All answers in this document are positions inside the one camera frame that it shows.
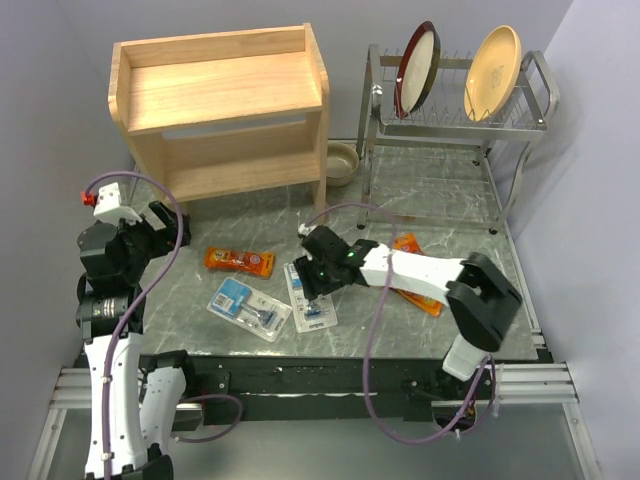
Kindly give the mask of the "orange razor pack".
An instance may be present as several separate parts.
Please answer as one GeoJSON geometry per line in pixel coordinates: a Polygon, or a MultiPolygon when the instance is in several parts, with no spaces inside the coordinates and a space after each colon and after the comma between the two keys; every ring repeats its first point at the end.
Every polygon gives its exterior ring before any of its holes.
{"type": "Polygon", "coordinates": [[[424,254],[413,233],[407,233],[396,237],[394,240],[394,249],[412,254],[424,254]]]}
{"type": "Polygon", "coordinates": [[[441,314],[443,304],[437,300],[400,289],[394,289],[394,292],[431,316],[438,317],[441,314]]]}
{"type": "Polygon", "coordinates": [[[273,252],[252,252],[209,247],[204,256],[208,269],[237,271],[261,278],[273,272],[276,255],[273,252]]]}

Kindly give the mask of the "blue blister razor pack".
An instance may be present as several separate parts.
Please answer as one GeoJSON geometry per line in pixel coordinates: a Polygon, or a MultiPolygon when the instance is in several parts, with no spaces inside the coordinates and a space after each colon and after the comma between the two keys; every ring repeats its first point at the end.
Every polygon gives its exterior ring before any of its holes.
{"type": "Polygon", "coordinates": [[[214,315],[269,343],[274,343],[292,308],[238,280],[227,277],[207,304],[214,315]]]}
{"type": "Polygon", "coordinates": [[[338,325],[331,296],[307,300],[302,281],[291,263],[283,266],[295,327],[298,333],[309,333],[338,325]]]}

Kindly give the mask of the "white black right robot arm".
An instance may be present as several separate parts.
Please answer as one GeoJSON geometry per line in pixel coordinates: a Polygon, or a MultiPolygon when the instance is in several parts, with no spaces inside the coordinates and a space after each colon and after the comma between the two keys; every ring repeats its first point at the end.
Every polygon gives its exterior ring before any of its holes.
{"type": "Polygon", "coordinates": [[[299,228],[306,254],[294,261],[304,296],[313,301],[350,285],[389,287],[447,306],[458,334],[437,375],[439,390],[460,398],[482,360],[500,350],[523,299],[484,254],[429,257],[359,239],[350,245],[326,226],[299,228]]]}

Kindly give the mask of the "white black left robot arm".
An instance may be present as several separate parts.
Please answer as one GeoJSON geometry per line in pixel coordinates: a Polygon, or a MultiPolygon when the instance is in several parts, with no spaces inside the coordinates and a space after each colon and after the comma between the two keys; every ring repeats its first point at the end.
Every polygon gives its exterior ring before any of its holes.
{"type": "Polygon", "coordinates": [[[168,453],[178,402],[191,399],[199,378],[184,350],[151,357],[139,371],[145,309],[141,277],[153,259],[173,257],[191,240],[189,219],[159,201],[144,216],[96,221],[78,237],[84,273],[77,286],[76,322],[91,381],[87,479],[171,479],[168,453]]]}

